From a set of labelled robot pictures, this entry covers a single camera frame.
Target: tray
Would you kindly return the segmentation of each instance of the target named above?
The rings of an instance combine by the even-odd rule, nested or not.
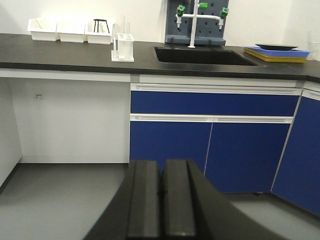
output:
[[[290,51],[291,49],[296,49],[298,46],[290,45],[278,45],[278,44],[256,44],[265,50],[276,50],[276,51]]]
[[[246,46],[244,48],[249,49],[258,54],[262,54],[267,57],[306,58],[310,53],[309,51],[302,51],[302,50],[290,50],[290,51],[265,50],[258,46]]]
[[[247,54],[257,57],[266,62],[273,62],[273,63],[304,63],[307,58],[306,57],[282,57],[282,56],[266,56],[261,53],[255,52],[248,48],[244,48],[244,51]]]

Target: black countertop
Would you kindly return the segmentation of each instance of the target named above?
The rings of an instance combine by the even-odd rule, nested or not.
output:
[[[0,34],[0,68],[283,79],[320,83],[320,62],[318,61],[306,61],[305,63],[265,62],[244,53],[242,47],[217,46],[213,48],[240,53],[257,66],[167,63],[157,60],[154,47],[171,47],[171,45],[136,41],[133,46],[134,62],[112,62],[113,45],[33,41],[31,35],[2,33]]]

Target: yellow tray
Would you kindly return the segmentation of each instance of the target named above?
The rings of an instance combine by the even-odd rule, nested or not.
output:
[[[273,62],[273,63],[301,63],[302,64],[307,60],[306,57],[266,56],[245,47],[244,47],[244,52],[252,56],[255,56],[256,58],[261,59],[263,61]]]

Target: white wall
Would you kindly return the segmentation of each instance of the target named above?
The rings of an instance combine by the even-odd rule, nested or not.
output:
[[[23,163],[129,161],[130,83],[12,79],[10,86]]]
[[[307,32],[320,34],[320,1],[292,0],[290,15],[283,36],[283,44],[299,46],[308,50]]]
[[[160,42],[165,31],[163,4],[164,0],[1,0],[0,33],[29,34],[28,19],[40,16],[118,21],[123,15],[136,41]]]
[[[226,45],[281,44],[291,4],[292,0],[229,0]]]
[[[292,1],[229,0],[230,14],[224,34],[226,44],[280,44]],[[29,34],[28,19],[39,16],[71,15],[119,20],[125,15],[136,41],[163,42],[166,4],[167,0],[2,0],[0,33]]]
[[[21,146],[9,81],[0,79],[0,186],[21,157]]]

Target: black plate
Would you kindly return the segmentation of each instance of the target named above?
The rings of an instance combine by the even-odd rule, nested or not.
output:
[[[289,51],[297,48],[297,46],[277,45],[277,44],[256,44],[264,50]]]

